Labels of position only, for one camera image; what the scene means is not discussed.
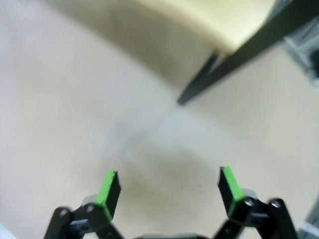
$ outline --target green pad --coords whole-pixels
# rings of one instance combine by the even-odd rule
[[[103,207],[109,222],[112,222],[120,191],[121,185],[117,171],[108,172],[96,198],[95,204]]]
[[[236,207],[244,200],[245,196],[230,167],[220,168],[218,187],[227,216],[231,218]]]

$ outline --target black table leg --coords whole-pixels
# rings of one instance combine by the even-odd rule
[[[196,83],[191,82],[177,100],[178,103],[184,105],[212,84],[219,82],[228,73],[236,70],[317,15],[319,15],[319,0],[294,0],[262,26],[255,35],[214,71],[201,79],[197,79]]]

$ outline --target floor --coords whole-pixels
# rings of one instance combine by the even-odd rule
[[[280,44],[179,107],[212,51],[187,30],[127,0],[0,4],[0,223],[18,239],[42,238],[108,170],[127,238],[213,235],[223,165],[301,226],[318,193],[319,94]]]

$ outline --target black object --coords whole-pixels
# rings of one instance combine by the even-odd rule
[[[223,195],[225,188],[234,191],[233,185],[227,185],[226,180],[219,183]],[[117,202],[119,194],[112,194],[110,200]],[[237,239],[245,227],[257,229],[262,239],[298,239],[284,201],[280,198],[271,199],[267,204],[258,199],[243,197],[236,201],[236,207],[213,239]],[[116,227],[109,221],[103,205],[88,203],[75,211],[67,207],[57,208],[44,239],[82,239],[86,233],[96,233],[100,239],[124,239]],[[174,236],[148,235],[137,239],[208,239],[196,234],[183,234]]]
[[[185,88],[177,102],[181,105],[219,82],[224,76],[241,67],[253,57],[272,46],[284,36],[297,30],[319,15],[318,0],[293,0],[279,14],[271,18],[255,35],[244,43],[212,72],[200,74]]]

